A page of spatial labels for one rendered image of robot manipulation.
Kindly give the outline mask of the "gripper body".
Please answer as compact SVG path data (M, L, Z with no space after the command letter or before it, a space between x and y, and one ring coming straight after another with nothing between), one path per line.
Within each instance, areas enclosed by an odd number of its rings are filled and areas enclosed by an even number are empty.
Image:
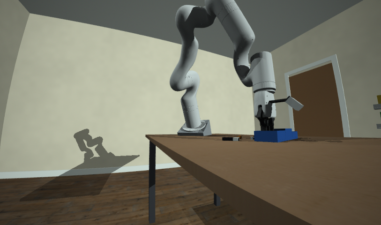
M276 105L269 101L274 99L274 90L261 90L254 94L254 116L257 118L259 106L262 105L263 114L262 117L275 118L276 117Z

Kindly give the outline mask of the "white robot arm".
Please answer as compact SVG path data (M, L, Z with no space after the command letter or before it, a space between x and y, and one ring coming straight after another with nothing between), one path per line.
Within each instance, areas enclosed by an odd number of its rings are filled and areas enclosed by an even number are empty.
M255 35L234 0L205 0L204 7L181 6L175 17L182 38L181 55L170 77L170 87L174 91L186 89L180 100L186 122L182 128L187 132L201 130L206 125L205 121L200 119L196 99L200 78L197 72L190 70L199 46L194 36L194 28L209 27L216 17L234 44L233 64L241 82L246 87L253 86L254 93L261 90L276 90L270 52L254 54L250 58L251 67L249 66L248 53Z

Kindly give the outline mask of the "blue open-top bin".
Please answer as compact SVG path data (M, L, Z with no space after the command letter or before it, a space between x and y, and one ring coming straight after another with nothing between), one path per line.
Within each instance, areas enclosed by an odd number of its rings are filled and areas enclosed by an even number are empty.
M257 142L283 142L298 138L298 132L291 128L277 128L274 131L254 131L254 141Z

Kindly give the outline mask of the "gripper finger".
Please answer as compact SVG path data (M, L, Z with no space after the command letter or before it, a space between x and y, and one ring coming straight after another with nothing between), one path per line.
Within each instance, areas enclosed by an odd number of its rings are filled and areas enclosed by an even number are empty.
M261 131L270 131L269 118L268 117L262 117L262 114L263 114L262 105L260 105L258 115L257 115L257 119L260 121Z
M275 118L269 118L270 131L274 131L274 120Z

